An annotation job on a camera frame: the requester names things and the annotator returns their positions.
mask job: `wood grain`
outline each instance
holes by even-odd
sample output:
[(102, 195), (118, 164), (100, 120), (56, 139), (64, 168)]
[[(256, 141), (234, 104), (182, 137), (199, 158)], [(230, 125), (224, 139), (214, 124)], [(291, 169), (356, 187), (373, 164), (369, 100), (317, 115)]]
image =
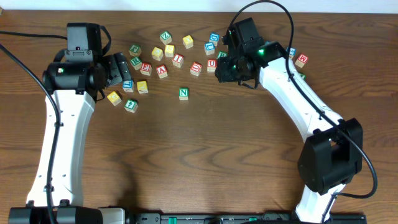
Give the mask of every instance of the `wood grain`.
[[(224, 34), (233, 13), (5, 11), (0, 30), (66, 35), (67, 22), (105, 25), (112, 36), (111, 53), (129, 55), (142, 46), (141, 59), (153, 67), (166, 64), (169, 76), (143, 76), (149, 93), (119, 90), (123, 100), (139, 102), (135, 114), (102, 101), (87, 133), (83, 167), (85, 206), (122, 205), (166, 213), (293, 210), (303, 183), (296, 169), (302, 140), (293, 122), (264, 91), (217, 82), (202, 70), (190, 74), (193, 62), (206, 65), (203, 44), (211, 32)], [(266, 40), (288, 41), (284, 14), (247, 13)], [(293, 14), (294, 45), (309, 61), (301, 69), (308, 84), (346, 119), (364, 129), (364, 150), (373, 161), (379, 189), (373, 198), (340, 197), (334, 212), (364, 212), (369, 223), (398, 219), (398, 19), (377, 14)], [(159, 34), (172, 34), (182, 68), (171, 58), (152, 60)], [(182, 37), (195, 41), (186, 50)], [(0, 36), (0, 42), (41, 76), (58, 50), (58, 39)], [(217, 46), (226, 51), (224, 45)], [(187, 86), (190, 99), (178, 100)], [(40, 158), (45, 127), (44, 94), (33, 80), (0, 54), (0, 223), (11, 207), (24, 206)], [(365, 194), (371, 188), (368, 168), (345, 192)]]

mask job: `wooden table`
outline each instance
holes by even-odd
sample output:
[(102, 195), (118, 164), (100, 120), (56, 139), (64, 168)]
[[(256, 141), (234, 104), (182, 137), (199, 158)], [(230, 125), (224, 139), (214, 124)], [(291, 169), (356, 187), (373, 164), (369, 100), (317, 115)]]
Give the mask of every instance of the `wooden table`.
[[(141, 59), (166, 64), (169, 77), (150, 77), (131, 68), (135, 81), (147, 80), (149, 93), (119, 90), (123, 102), (136, 99), (135, 114), (108, 100), (96, 104), (87, 132), (83, 166), (86, 207), (121, 205), (165, 213), (262, 213), (293, 210), (303, 182), (297, 160), (303, 142), (294, 123), (263, 88), (218, 83), (206, 71), (203, 44), (211, 32), (221, 35), (234, 13), (4, 11), (0, 29), (66, 35), (68, 22), (105, 25), (112, 36), (110, 53), (129, 55), (142, 46)], [(290, 26), (284, 14), (247, 13), (265, 40), (286, 46)], [(345, 119), (364, 129), (364, 150), (377, 170), (379, 188), (367, 200), (340, 197), (334, 212), (364, 212), (369, 223), (398, 219), (398, 16), (372, 14), (293, 14), (293, 47), (309, 61), (307, 83)], [(159, 34), (172, 34), (182, 68), (171, 58), (152, 60)], [(182, 37), (195, 45), (185, 49)], [(0, 42), (36, 75), (42, 75), (60, 39), (0, 36)], [(226, 46), (219, 45), (219, 50)], [(204, 67), (190, 74), (193, 62)], [(189, 101), (178, 89), (190, 89)], [(9, 208), (24, 206), (39, 164), (45, 127), (44, 94), (37, 84), (0, 53), (0, 222)], [(365, 194), (372, 179), (366, 164), (345, 192)]]

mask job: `white wall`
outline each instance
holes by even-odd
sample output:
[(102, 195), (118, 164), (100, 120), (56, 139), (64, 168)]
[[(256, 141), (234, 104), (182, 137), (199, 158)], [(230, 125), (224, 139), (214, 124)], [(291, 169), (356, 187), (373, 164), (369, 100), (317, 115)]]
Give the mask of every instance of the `white wall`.
[[(290, 12), (398, 13), (398, 0), (276, 0)], [(0, 0), (3, 9), (234, 12), (252, 0)], [(280, 11), (257, 4), (248, 11)]]

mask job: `cable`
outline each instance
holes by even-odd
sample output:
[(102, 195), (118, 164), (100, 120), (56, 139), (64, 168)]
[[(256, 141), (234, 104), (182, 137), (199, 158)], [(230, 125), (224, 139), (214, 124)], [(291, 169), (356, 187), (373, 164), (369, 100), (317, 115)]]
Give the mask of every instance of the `cable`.
[(60, 112), (58, 110), (58, 106), (55, 103), (54, 99), (51, 97), (51, 94), (45, 89), (43, 83), (37, 78), (37, 76), (28, 68), (26, 65), (24, 65), (17, 57), (15, 57), (10, 51), (8, 51), (2, 44), (0, 44), (0, 50), (2, 50), (8, 57), (10, 57), (15, 63), (17, 63), (19, 66), (21, 66), (39, 85), (39, 87), (43, 90), (47, 98), (49, 99), (54, 112), (55, 112), (55, 131), (54, 131), (54, 138), (52, 141), (52, 146), (51, 146), (51, 152), (50, 152), (50, 159), (49, 159), (49, 168), (47, 169), (47, 184), (45, 186), (45, 191), (46, 191), (46, 196), (47, 196), (47, 211), (49, 213), (49, 218), (51, 221), (51, 224), (56, 224), (57, 222), (55, 221), (54, 213), (52, 211), (52, 202), (51, 202), (51, 192), (52, 192), (52, 186), (51, 186), (51, 179), (52, 179), (52, 167), (54, 164), (54, 158), (55, 158), (55, 149), (57, 147), (57, 141), (58, 141), (58, 135), (60, 132)]
[[(290, 15), (290, 13), (288, 12), (288, 10), (281, 4), (274, 2), (274, 1), (270, 1), (270, 0), (260, 0), (260, 1), (255, 1), (252, 2), (250, 4), (248, 4), (247, 6), (244, 6), (241, 10), (239, 10), (239, 12), (236, 13), (236, 15), (233, 17), (231, 23), (229, 26), (231, 26), (233, 24), (233, 22), (235, 21), (235, 19), (239, 16), (239, 14), (244, 11), (245, 9), (247, 9), (248, 7), (257, 4), (257, 3), (262, 3), (262, 2), (268, 2), (271, 4), (274, 4), (276, 6), (279, 6), (281, 9), (283, 9), (283, 11), (285, 11), (285, 13), (287, 14), (287, 17), (289, 18), (290, 21), (290, 25), (291, 25), (291, 33), (290, 33), (290, 40), (289, 40), (289, 46), (287, 47), (287, 52), (290, 52), (290, 48), (292, 47), (292, 42), (293, 42), (293, 35), (294, 35), (294, 23), (293, 23), (293, 19), (292, 16)], [(294, 84), (294, 86), (296, 87), (296, 89), (298, 90), (298, 92), (306, 99), (306, 101), (313, 107), (313, 109), (323, 118), (325, 119), (325, 121), (327, 121), (332, 127), (334, 127), (350, 144), (352, 144), (358, 151), (359, 153), (362, 155), (362, 157), (364, 158), (364, 160), (366, 161), (369, 170), (372, 173), (372, 178), (373, 178), (373, 187), (372, 190), (365, 195), (355, 195), (355, 194), (347, 194), (347, 193), (343, 193), (343, 192), (335, 192), (332, 194), (332, 197), (329, 201), (328, 204), (328, 208), (331, 207), (331, 201), (334, 200), (334, 198), (337, 195), (340, 196), (345, 196), (345, 197), (351, 197), (351, 198), (359, 198), (359, 199), (365, 199), (365, 198), (369, 198), (372, 197), (374, 195), (374, 193), (377, 190), (377, 175), (376, 175), (376, 171), (374, 170), (374, 167), (372, 165), (372, 162), (370, 161), (368, 155), (366, 155), (366, 153), (343, 131), (341, 130), (337, 124), (335, 124), (328, 116), (325, 115), (325, 113), (316, 106), (316, 104), (303, 92), (303, 90), (300, 88), (300, 86), (297, 84), (296, 80), (294, 79), (294, 74), (292, 74), (290, 72), (290, 68), (289, 68), (289, 57), (286, 57), (286, 61), (285, 61), (285, 66), (286, 66), (286, 71), (289, 75), (290, 80), (292, 81), (292, 83)]]
[(2, 30), (0, 30), (0, 34), (17, 35), (17, 36), (21, 36), (21, 37), (48, 37), (48, 38), (59, 38), (59, 39), (67, 40), (67, 37), (64, 37), (64, 36), (61, 36), (61, 35), (24, 34), (24, 33), (19, 33), (19, 32), (9, 32), (9, 31), (2, 31)]

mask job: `white background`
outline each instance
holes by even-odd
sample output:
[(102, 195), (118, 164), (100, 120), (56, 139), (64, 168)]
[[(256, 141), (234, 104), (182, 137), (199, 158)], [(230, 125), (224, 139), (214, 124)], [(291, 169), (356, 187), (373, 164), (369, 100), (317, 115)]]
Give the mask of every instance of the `white background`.
[[(398, 13), (398, 0), (276, 0), (290, 12)], [(3, 9), (235, 12), (253, 0), (0, 0)], [(248, 11), (280, 11), (257, 4)]]

